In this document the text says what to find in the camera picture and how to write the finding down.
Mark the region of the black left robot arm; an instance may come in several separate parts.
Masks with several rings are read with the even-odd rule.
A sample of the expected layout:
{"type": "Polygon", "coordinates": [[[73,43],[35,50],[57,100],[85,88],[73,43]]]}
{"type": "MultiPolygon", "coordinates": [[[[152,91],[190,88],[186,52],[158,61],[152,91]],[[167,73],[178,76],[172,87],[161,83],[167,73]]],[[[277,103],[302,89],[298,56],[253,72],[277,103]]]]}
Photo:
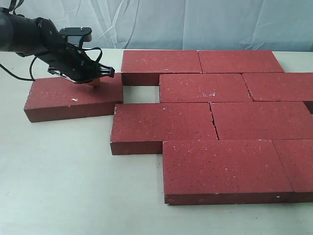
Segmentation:
{"type": "Polygon", "coordinates": [[[91,41],[90,27],[66,27],[58,30],[45,18],[29,19],[13,13],[10,8],[0,9],[0,49],[20,57],[34,56],[48,64],[48,72],[75,84],[97,86],[101,77],[114,77],[113,67],[100,63],[83,47],[91,41]]]}

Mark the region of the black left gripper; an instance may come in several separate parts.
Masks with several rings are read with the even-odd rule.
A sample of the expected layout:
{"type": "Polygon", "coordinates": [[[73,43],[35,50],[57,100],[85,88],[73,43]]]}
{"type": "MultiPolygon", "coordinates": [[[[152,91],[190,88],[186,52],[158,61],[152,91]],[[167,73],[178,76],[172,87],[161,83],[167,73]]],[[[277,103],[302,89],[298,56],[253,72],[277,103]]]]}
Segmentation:
{"type": "Polygon", "coordinates": [[[99,47],[89,49],[79,48],[73,44],[66,44],[65,49],[51,54],[48,62],[48,73],[57,75],[77,84],[87,84],[92,87],[101,85],[101,77],[113,78],[115,69],[100,63],[103,52],[99,47]],[[98,50],[96,60],[92,60],[87,51],[98,50]]]}

